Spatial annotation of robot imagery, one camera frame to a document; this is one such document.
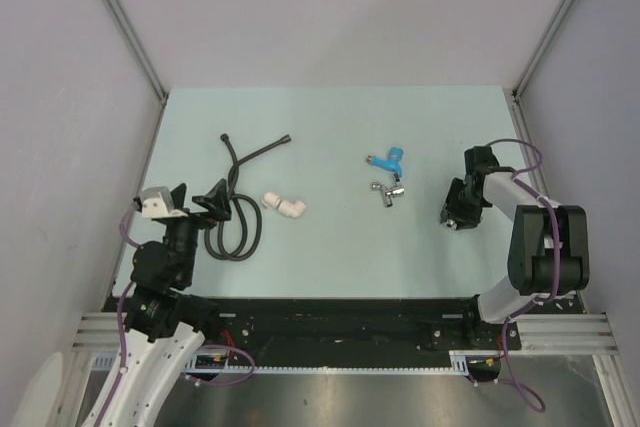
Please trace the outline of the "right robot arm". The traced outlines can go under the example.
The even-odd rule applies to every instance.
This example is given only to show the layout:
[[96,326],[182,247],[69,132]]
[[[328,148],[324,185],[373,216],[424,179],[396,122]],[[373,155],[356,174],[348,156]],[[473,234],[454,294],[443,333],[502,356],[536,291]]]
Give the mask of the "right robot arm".
[[465,174],[452,180],[440,223],[455,231],[477,228],[496,207],[512,222],[506,275],[469,302],[461,323],[463,340],[484,348],[531,309],[584,290],[590,280],[586,211],[560,204],[503,166],[490,144],[464,152]]

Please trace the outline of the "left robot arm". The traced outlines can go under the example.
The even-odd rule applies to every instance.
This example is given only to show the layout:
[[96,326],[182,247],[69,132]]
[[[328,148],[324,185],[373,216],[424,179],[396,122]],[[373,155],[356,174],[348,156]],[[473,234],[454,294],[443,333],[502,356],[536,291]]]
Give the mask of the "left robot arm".
[[165,227],[159,241],[123,240],[134,249],[133,271],[116,310],[118,350],[88,426],[151,426],[184,363],[221,334],[216,304],[186,295],[193,279],[198,234],[231,218],[226,180],[184,205],[186,186],[149,188],[128,211]]

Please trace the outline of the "white elbow pipe fitting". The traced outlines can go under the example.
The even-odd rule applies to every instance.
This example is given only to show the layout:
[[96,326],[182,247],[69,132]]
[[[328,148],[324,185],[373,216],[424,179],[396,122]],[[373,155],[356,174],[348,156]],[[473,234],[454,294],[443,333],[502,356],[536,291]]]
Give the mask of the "white elbow pipe fitting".
[[305,213],[306,209],[306,204],[300,200],[295,202],[282,200],[278,206],[278,211],[280,214],[292,219],[301,217]]

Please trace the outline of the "white straight pipe fitting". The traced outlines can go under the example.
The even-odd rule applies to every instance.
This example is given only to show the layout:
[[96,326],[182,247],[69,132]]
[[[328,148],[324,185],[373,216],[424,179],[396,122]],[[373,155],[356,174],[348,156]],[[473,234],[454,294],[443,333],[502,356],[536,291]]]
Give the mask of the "white straight pipe fitting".
[[281,196],[271,191],[262,196],[262,203],[267,209],[277,209],[281,202]]

